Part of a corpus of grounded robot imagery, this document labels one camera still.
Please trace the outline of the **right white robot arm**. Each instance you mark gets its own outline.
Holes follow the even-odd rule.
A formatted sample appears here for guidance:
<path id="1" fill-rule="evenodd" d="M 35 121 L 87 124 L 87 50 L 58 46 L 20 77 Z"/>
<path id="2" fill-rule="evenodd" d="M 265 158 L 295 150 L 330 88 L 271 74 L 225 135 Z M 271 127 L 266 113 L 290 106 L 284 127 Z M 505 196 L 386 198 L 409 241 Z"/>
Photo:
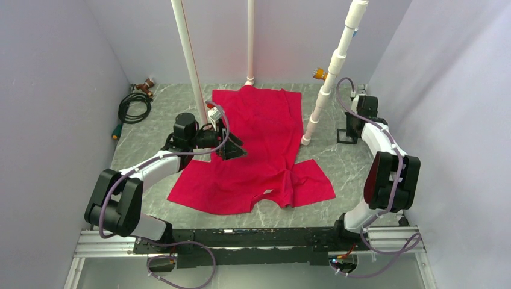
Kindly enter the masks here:
<path id="1" fill-rule="evenodd" d="M 395 141 L 387 122 L 377 116 L 375 96 L 353 97 L 345 112 L 346 143 L 363 140 L 374 157 L 365 184 L 362 200 L 351 211 L 342 214 L 342 227 L 332 233 L 332 242 L 340 250 L 354 244 L 355 233 L 367 228 L 376 218 L 411 208 L 418 182 L 421 161 L 406 153 Z"/>

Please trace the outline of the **red t-shirt garment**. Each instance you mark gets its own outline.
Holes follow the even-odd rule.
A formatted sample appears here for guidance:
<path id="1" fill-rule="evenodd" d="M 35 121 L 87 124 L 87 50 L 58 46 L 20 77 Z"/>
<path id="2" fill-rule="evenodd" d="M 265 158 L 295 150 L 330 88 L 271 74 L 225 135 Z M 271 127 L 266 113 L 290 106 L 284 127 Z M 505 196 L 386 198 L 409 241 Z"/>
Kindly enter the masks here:
<path id="1" fill-rule="evenodd" d="M 335 198 L 315 160 L 297 162 L 303 120 L 299 92 L 244 86 L 214 90 L 213 102 L 228 118 L 247 155 L 224 161 L 193 160 L 182 171 L 168 201 L 217 215 L 249 213 L 261 200 L 300 207 Z M 264 195 L 265 190 L 273 190 Z"/>

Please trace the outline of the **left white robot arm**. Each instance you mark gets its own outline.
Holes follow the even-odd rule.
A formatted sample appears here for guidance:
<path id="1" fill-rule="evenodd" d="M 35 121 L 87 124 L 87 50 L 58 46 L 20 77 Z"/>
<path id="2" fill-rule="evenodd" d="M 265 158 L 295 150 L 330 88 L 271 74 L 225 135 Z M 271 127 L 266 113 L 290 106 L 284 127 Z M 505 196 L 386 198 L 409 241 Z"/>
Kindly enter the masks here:
<path id="1" fill-rule="evenodd" d="M 222 160 L 244 157 L 243 141 L 230 132 L 228 122 L 216 108 L 210 121 L 200 126 L 192 113 L 175 118 L 173 131 L 151 158 L 120 171 L 103 170 L 97 179 L 84 220 L 100 229 L 100 236 L 139 237 L 159 253 L 173 245 L 172 224 L 142 214 L 144 192 L 164 178 L 183 171 L 198 155 L 198 149 L 214 152 Z"/>

